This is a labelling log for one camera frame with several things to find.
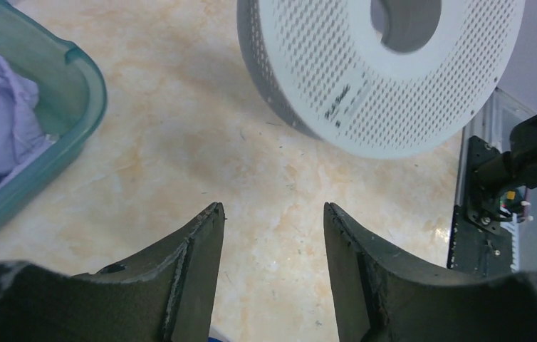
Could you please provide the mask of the white perforated cable spool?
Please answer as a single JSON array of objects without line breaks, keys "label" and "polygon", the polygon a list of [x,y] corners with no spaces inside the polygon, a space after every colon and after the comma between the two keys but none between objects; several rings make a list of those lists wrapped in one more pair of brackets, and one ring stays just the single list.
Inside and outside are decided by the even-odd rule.
[{"label": "white perforated cable spool", "polygon": [[494,92],[523,1],[238,1],[241,54],[260,96],[305,135],[395,159],[440,145]]}]

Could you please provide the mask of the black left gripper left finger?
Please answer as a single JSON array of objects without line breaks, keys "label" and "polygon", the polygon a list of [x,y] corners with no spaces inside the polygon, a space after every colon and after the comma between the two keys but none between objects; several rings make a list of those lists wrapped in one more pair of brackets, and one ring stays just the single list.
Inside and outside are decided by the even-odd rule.
[{"label": "black left gripper left finger", "polygon": [[0,341],[206,341],[224,222],[214,202],[94,274],[0,261]]}]

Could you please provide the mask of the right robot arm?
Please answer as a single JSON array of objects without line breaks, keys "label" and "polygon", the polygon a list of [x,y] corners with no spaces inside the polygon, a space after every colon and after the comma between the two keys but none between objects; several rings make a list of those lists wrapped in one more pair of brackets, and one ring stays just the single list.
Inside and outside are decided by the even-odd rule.
[{"label": "right robot arm", "polygon": [[537,114],[516,125],[509,142],[509,151],[471,168],[471,184],[486,197],[516,187],[537,187]]}]

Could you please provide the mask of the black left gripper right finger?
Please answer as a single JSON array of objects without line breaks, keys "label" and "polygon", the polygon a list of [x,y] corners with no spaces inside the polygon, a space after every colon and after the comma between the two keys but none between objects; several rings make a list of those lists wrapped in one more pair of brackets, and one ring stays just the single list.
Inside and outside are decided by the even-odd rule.
[{"label": "black left gripper right finger", "polygon": [[490,278],[445,269],[323,211],[341,341],[537,341],[537,272]]}]

